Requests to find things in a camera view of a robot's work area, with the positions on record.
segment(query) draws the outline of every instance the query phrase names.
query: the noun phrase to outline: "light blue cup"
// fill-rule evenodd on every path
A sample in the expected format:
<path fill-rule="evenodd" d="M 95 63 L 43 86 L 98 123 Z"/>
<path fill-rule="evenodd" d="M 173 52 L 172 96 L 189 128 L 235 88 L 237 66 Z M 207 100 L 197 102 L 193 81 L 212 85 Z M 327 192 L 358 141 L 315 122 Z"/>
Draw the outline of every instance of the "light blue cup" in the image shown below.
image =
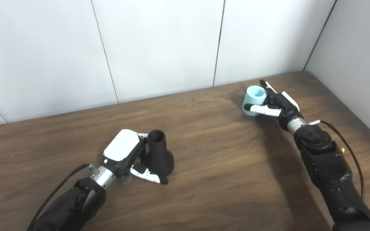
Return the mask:
<path fill-rule="evenodd" d="M 260 86 L 250 86 L 246 89 L 245 99 L 242 104 L 242 111 L 245 112 L 248 116 L 257 116 L 259 115 L 256 112 L 247 111 L 243 109 L 245 104 L 258 104 L 262 105 L 266 99 L 266 91 L 263 87 Z"/>

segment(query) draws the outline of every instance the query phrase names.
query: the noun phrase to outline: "robotic hand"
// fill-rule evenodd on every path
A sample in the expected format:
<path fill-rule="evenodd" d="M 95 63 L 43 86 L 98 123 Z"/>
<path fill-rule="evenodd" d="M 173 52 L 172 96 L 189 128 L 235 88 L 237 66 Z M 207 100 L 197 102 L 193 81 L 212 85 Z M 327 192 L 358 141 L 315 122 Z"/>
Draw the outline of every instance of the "robotic hand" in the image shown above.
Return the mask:
<path fill-rule="evenodd" d="M 333 231 L 370 231 L 370 209 L 354 186 L 342 151 L 317 125 L 320 120 L 307 123 L 298 104 L 286 92 L 276 93 L 266 81 L 260 83 L 267 94 L 264 104 L 245 104 L 244 109 L 277 117 L 279 126 L 292 133 L 309 177 L 322 193 L 335 222 Z"/>
<path fill-rule="evenodd" d="M 173 158 L 169 162 L 169 170 L 165 175 L 156 174 L 144 165 L 135 162 L 138 158 L 144 160 L 146 143 L 149 143 L 150 152 L 166 150 L 165 134 L 154 130 L 150 134 L 136 133 L 131 130 L 121 130 L 112 142 L 105 148 L 100 167 L 84 164 L 74 170 L 70 176 L 84 167 L 88 167 L 93 174 L 91 177 L 80 179 L 73 188 L 59 196 L 47 210 L 35 221 L 37 215 L 46 204 L 37 212 L 28 230 L 33 231 L 79 231 L 85 222 L 89 221 L 105 203 L 106 189 L 117 178 L 129 179 L 131 175 L 149 180 L 155 183 L 168 184 L 165 177 L 173 170 Z"/>

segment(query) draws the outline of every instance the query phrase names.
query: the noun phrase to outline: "black vase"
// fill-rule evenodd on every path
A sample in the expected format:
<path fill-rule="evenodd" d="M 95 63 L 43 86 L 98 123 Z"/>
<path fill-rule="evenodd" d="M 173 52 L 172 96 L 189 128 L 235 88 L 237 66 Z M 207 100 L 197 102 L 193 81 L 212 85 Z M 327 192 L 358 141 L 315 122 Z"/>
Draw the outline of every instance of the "black vase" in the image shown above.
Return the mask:
<path fill-rule="evenodd" d="M 166 149 L 165 133 L 153 130 L 148 134 L 149 153 L 145 156 L 145 164 L 149 170 L 167 177 L 173 171 L 173 155 Z"/>

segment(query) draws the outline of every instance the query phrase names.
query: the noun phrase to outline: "wood grain surface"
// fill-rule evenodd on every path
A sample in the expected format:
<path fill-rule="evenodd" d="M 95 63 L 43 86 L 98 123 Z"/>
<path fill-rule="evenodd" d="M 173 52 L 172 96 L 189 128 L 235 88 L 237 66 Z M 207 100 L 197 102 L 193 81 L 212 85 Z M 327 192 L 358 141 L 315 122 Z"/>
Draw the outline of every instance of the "wood grain surface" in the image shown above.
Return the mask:
<path fill-rule="evenodd" d="M 323 119 L 343 133 L 364 171 L 370 207 L 370 130 L 307 72 L 266 80 L 289 93 L 307 121 Z M 121 129 L 163 130 L 175 169 L 167 186 L 135 177 L 110 186 L 106 203 L 83 231 L 330 230 L 333 222 L 292 135 L 276 119 L 241 111 L 246 88 L 258 84 L 251 80 L 0 125 L 0 231 L 25 230 L 63 178 L 82 163 L 97 165 Z M 359 188 L 354 162 L 348 152 L 345 156 Z M 82 170 L 56 196 L 90 174 Z"/>

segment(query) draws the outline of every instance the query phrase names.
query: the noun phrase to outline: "silver cylinder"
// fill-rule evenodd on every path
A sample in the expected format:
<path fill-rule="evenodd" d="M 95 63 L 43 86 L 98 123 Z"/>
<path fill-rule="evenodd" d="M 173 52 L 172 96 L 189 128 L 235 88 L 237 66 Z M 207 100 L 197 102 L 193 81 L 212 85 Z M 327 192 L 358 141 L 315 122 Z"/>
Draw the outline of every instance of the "silver cylinder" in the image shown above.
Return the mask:
<path fill-rule="evenodd" d="M 116 179 L 115 175 L 104 166 L 100 166 L 98 168 L 98 173 L 92 174 L 91 178 L 104 189 L 107 189 L 110 184 Z"/>
<path fill-rule="evenodd" d="M 295 132 L 302 126 L 307 125 L 307 122 L 302 118 L 296 118 L 288 123 L 288 131 L 295 134 Z"/>

